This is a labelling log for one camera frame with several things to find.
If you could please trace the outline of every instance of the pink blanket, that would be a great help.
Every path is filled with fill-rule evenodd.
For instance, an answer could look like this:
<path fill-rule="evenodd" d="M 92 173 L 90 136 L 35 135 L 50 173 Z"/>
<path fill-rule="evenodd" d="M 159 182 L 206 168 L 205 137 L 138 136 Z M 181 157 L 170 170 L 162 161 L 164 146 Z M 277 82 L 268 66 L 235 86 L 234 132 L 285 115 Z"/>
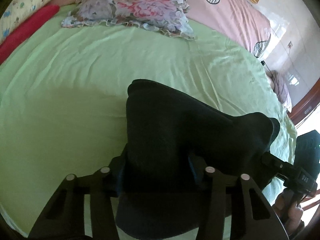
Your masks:
<path fill-rule="evenodd" d="M 270 39 L 269 20 L 247 0 L 188 0 L 187 17 L 223 33 L 256 57 Z"/>

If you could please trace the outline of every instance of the bed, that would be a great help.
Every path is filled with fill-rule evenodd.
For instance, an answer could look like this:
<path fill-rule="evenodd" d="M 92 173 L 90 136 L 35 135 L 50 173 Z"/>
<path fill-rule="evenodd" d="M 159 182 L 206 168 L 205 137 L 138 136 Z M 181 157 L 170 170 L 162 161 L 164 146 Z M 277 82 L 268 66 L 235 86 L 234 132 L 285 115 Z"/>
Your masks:
<path fill-rule="evenodd" d="M 163 83 L 226 114 L 275 117 L 281 129 L 270 151 L 293 162 L 294 125 L 245 48 L 193 20 L 193 41 L 125 26 L 61 28 L 73 8 L 62 7 L 0 66 L 0 212 L 20 234 L 28 235 L 67 174 L 92 174 L 120 155 L 134 79 Z M 272 203 L 282 189 L 274 179 L 263 193 Z"/>

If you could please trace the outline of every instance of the finger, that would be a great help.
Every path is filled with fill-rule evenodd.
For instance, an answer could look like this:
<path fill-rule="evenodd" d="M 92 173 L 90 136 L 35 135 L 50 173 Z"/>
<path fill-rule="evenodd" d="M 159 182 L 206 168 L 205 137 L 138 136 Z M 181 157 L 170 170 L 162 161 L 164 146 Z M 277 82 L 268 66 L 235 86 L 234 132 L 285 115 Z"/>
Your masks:
<path fill-rule="evenodd" d="M 291 220 L 300 221 L 303 215 L 303 209 L 301 207 L 297 207 L 297 202 L 293 203 L 288 211 L 288 217 Z"/>
<path fill-rule="evenodd" d="M 278 216 L 279 218 L 282 217 L 283 212 L 282 212 L 280 209 L 278 209 L 278 208 L 276 207 L 276 205 L 273 205 L 272 208 L 273 208 L 273 210 L 275 211 L 275 213 L 277 214 L 277 216 Z"/>
<path fill-rule="evenodd" d="M 287 234 L 288 235 L 291 235 L 293 234 L 298 226 L 300 225 L 300 222 L 301 220 L 292 220 L 292 219 L 289 219 L 289 221 L 285 224 L 285 230 L 287 231 Z"/>
<path fill-rule="evenodd" d="M 280 194 L 275 202 L 275 206 L 279 209 L 279 210 L 283 210 L 285 203 L 284 203 L 284 198 L 283 196 Z"/>

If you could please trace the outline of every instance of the yellow patterned pillow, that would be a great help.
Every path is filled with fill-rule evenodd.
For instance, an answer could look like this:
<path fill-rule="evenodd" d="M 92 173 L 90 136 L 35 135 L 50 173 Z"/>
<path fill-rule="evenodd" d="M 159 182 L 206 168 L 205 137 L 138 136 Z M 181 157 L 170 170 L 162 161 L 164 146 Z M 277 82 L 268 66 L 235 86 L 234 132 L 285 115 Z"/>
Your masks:
<path fill-rule="evenodd" d="M 20 23 L 49 1 L 50 0 L 12 0 L 0 19 L 0 44 Z"/>

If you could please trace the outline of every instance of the tiled wall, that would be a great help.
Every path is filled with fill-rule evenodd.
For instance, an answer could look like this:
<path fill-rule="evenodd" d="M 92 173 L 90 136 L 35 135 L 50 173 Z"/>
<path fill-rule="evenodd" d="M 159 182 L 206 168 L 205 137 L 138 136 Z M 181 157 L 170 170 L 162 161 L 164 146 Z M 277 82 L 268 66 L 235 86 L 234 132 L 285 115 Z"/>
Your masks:
<path fill-rule="evenodd" d="M 287 31 L 265 62 L 271 70 L 278 70 L 286 77 L 294 106 L 320 77 L 319 26 L 302 0 L 260 0 L 257 5 L 289 22 Z"/>

